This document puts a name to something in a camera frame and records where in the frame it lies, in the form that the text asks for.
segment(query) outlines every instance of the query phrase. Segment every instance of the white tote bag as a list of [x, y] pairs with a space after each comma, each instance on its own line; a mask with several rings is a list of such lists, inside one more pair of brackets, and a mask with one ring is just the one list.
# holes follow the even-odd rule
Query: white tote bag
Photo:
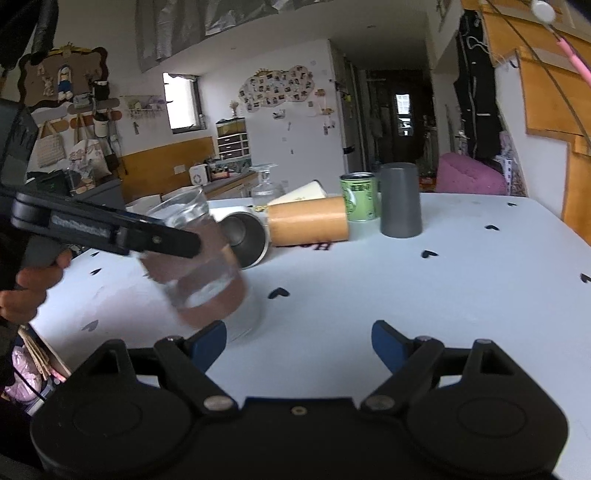
[[[51, 135], [41, 138], [46, 127], [51, 132]], [[61, 135], [56, 132], [51, 122], [45, 122], [39, 129], [39, 136], [35, 142], [32, 157], [33, 161], [31, 163], [33, 165], [37, 163], [37, 167], [39, 168], [49, 167], [66, 158]]]
[[[82, 130], [86, 132], [86, 138], [84, 140], [81, 140], [80, 138], [80, 125], [82, 125]], [[78, 114], [76, 117], [76, 128], [74, 129], [74, 146], [70, 151], [69, 159], [72, 162], [80, 160], [90, 161], [96, 180], [106, 177], [107, 175], [111, 175], [99, 141], [96, 138], [93, 138], [93, 135], [90, 133], [90, 129], [86, 126], [84, 119], [80, 114]]]

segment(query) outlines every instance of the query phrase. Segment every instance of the dark gray tumbler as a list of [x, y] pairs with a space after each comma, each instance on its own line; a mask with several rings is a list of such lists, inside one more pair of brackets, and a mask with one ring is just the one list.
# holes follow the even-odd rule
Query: dark gray tumbler
[[379, 175], [382, 190], [381, 231], [410, 238], [423, 231], [418, 170], [413, 163], [387, 163]]

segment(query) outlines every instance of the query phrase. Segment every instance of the human hand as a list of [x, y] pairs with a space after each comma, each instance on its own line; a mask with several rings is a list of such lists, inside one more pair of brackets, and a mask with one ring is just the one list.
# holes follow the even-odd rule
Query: human hand
[[0, 291], [0, 315], [12, 323], [23, 325], [37, 315], [47, 298], [47, 290], [57, 285], [64, 269], [70, 266], [72, 252], [66, 250], [47, 268], [24, 268], [17, 275], [17, 284], [26, 290]]

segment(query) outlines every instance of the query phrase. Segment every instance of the photo collage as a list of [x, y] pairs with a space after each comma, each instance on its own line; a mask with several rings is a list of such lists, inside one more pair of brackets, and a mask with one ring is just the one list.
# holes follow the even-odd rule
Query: photo collage
[[238, 96], [247, 112], [260, 107], [276, 107], [284, 102], [304, 102], [314, 90], [312, 72], [298, 65], [290, 70], [268, 70], [250, 77], [240, 88]]

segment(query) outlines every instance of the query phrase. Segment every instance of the pink chair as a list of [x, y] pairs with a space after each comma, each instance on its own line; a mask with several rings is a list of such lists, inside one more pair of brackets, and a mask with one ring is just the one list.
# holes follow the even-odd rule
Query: pink chair
[[439, 158], [437, 193], [507, 195], [505, 177], [478, 160], [457, 153]]

